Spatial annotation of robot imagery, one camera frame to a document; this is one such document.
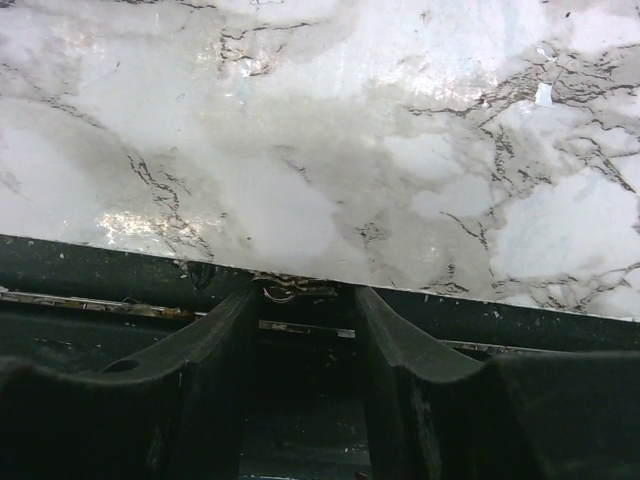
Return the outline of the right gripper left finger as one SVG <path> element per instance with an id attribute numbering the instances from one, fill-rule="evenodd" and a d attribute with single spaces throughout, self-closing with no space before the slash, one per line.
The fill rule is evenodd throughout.
<path id="1" fill-rule="evenodd" d="M 98 373 L 1 361 L 5 479 L 235 479 L 246 422 L 258 293 Z"/>

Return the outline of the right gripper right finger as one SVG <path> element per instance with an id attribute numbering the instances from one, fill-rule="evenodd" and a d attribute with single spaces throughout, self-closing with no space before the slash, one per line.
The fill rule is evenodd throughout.
<path id="1" fill-rule="evenodd" d="M 441 343 L 370 288 L 355 294 L 376 479 L 635 479 L 635 352 L 500 355 Z"/>

